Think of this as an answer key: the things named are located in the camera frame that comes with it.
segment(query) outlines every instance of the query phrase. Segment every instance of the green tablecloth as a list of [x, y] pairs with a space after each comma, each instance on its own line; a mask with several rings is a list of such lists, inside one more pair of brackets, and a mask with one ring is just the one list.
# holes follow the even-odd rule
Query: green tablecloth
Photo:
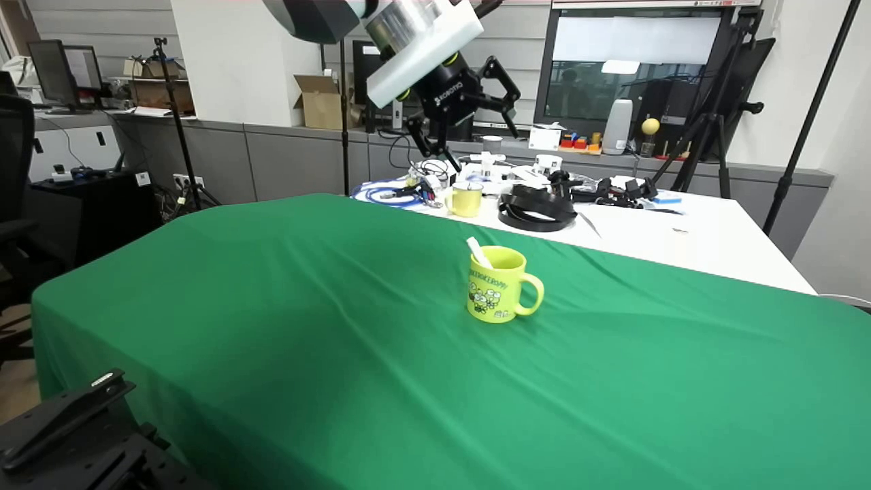
[[[464, 236], [532, 318], [464, 313]], [[123, 368], [226, 488], [868, 488], [843, 306], [335, 197], [182, 219], [36, 294], [45, 396]]]

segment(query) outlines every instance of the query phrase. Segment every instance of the office chair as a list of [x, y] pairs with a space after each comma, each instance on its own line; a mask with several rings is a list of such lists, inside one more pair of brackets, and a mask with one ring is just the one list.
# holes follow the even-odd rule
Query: office chair
[[[27, 299], [37, 284], [60, 273], [60, 266], [27, 239], [27, 232], [36, 230], [36, 221], [23, 219], [33, 130], [33, 104], [15, 95], [0, 95], [0, 266], [10, 275], [7, 284], [0, 284], [0, 311]], [[0, 364], [4, 360], [33, 356], [23, 345], [27, 340], [30, 330], [0, 325]]]

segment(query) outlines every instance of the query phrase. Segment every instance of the mug handle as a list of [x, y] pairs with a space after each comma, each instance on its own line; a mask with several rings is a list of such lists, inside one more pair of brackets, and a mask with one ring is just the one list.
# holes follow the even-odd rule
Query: mug handle
[[540, 302], [543, 302], [543, 284], [535, 277], [535, 275], [527, 275], [527, 273], [521, 273], [519, 275], [519, 281], [521, 284], [531, 284], [532, 290], [535, 290], [535, 302], [531, 306], [531, 307], [524, 307], [524, 306], [519, 306], [516, 302], [516, 317], [531, 317], [531, 313], [535, 313], [539, 307], [540, 307]]

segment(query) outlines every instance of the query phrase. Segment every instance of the yellow mug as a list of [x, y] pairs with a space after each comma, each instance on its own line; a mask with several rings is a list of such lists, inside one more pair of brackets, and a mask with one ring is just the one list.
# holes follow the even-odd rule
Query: yellow mug
[[481, 190], [478, 187], [453, 187], [449, 200], [452, 216], [476, 219], [481, 211]]
[[[513, 317], [531, 317], [543, 302], [543, 284], [524, 273], [524, 255], [512, 247], [483, 246], [491, 270], [470, 255], [467, 313], [483, 325], [506, 325]], [[519, 306], [521, 284], [535, 290], [531, 307]]]

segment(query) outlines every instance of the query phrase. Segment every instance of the floor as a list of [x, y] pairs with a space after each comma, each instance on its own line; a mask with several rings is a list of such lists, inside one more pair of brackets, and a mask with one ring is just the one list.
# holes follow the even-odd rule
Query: floor
[[[30, 317], [30, 307], [7, 307], [0, 317], [0, 325]], [[0, 424], [30, 412], [37, 404], [36, 364], [27, 362], [3, 362], [0, 364]]]

